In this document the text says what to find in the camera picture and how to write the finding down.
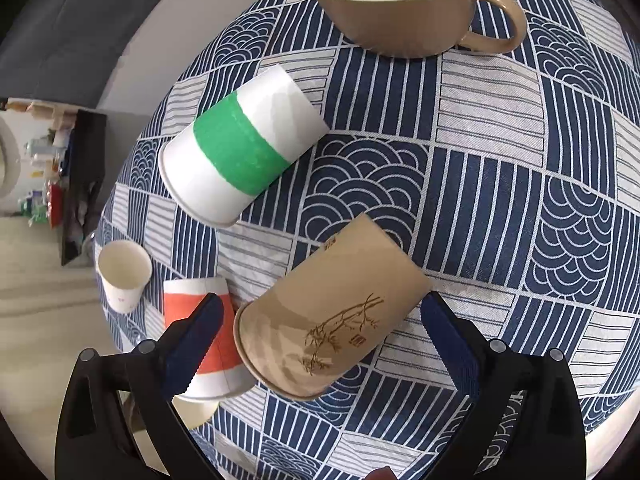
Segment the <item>blue and white patterned tablecloth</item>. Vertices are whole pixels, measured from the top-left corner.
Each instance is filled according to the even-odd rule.
[[[640,384],[640,52],[594,0],[518,1],[529,34],[514,52],[411,61],[352,45],[315,0],[247,9],[159,105],[104,211],[97,251],[130,238],[154,266],[133,314],[104,303],[119,348],[161,335],[163,280],[217,274],[251,300],[367,211],[487,337],[562,349],[596,428]],[[472,28],[506,37],[508,25],[480,2]],[[331,133],[214,231],[171,199],[158,149],[275,63]],[[241,480],[383,465],[410,480],[468,407],[414,312],[318,400],[256,386],[194,435]]]

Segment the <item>metal bolt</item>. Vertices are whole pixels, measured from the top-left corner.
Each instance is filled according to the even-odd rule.
[[[551,357],[554,361],[562,361],[562,359],[564,359],[564,354],[557,348],[552,348],[551,350],[549,350],[549,357]]]
[[[80,352],[80,360],[85,363],[94,358],[96,352],[93,348],[85,348]]]
[[[507,349],[507,345],[505,345],[504,342],[501,341],[500,339],[493,339],[489,343],[489,348],[494,352],[496,352],[497,354],[501,354]]]
[[[138,351],[141,354],[150,354],[156,349],[156,342],[152,339],[145,339],[138,345]]]

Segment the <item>brown paper cup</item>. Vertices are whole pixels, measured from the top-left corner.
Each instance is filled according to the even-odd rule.
[[[373,350],[431,290],[365,214],[238,311],[234,337],[254,376],[311,400]]]

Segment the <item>green object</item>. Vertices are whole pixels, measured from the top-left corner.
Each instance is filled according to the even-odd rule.
[[[247,195],[263,192],[290,166],[251,124],[236,92],[197,118],[193,133],[218,173]]]

